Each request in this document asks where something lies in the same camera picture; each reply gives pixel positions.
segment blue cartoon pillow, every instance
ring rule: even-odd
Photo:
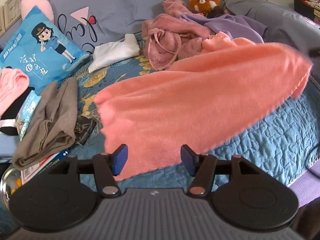
[[[88,56],[35,6],[0,53],[0,68],[21,69],[39,95],[52,81],[70,75]]]

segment blue quilted bedspread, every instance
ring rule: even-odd
[[[143,47],[143,45],[143,41],[140,41],[140,46]],[[149,61],[142,53],[135,58],[113,64],[91,74],[87,71],[88,66],[87,64],[82,67],[74,75],[79,86],[78,110],[79,115],[94,118],[97,126],[85,146],[76,145],[71,149],[79,159],[89,159],[95,154],[104,152],[105,138],[99,133],[100,117],[93,103],[95,94],[115,82],[153,72]],[[243,155],[283,184],[289,185],[303,173],[305,162],[310,165],[316,160],[316,151],[310,156],[308,152],[319,142],[319,128],[320,92],[309,81],[299,100],[289,98],[262,121],[210,151],[210,154],[219,159],[230,159],[235,154]],[[93,175],[82,175],[80,179],[82,183],[95,190]],[[186,189],[191,180],[184,166],[178,164],[137,175],[119,182],[119,185],[122,190],[127,187],[183,187]],[[213,190],[226,182],[226,176],[217,176]],[[10,232],[15,227],[12,218],[2,209],[0,209],[0,216],[2,218],[0,232]]]

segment purple mat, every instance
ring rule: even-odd
[[[320,160],[318,160],[311,169],[320,174]],[[300,176],[289,188],[297,195],[299,207],[320,197],[320,179],[309,171],[306,171]]]

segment gray folded cloth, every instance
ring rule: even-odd
[[[52,82],[40,95],[41,100],[27,132],[12,157],[12,164],[18,170],[24,170],[67,149],[76,139],[76,79],[67,79],[59,89],[57,82]]]

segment gray blanket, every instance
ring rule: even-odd
[[[264,42],[290,45],[308,56],[309,50],[320,47],[319,25],[290,8],[265,0],[221,0],[235,15],[245,15],[268,27]],[[313,76],[320,80],[320,57],[313,58]]]

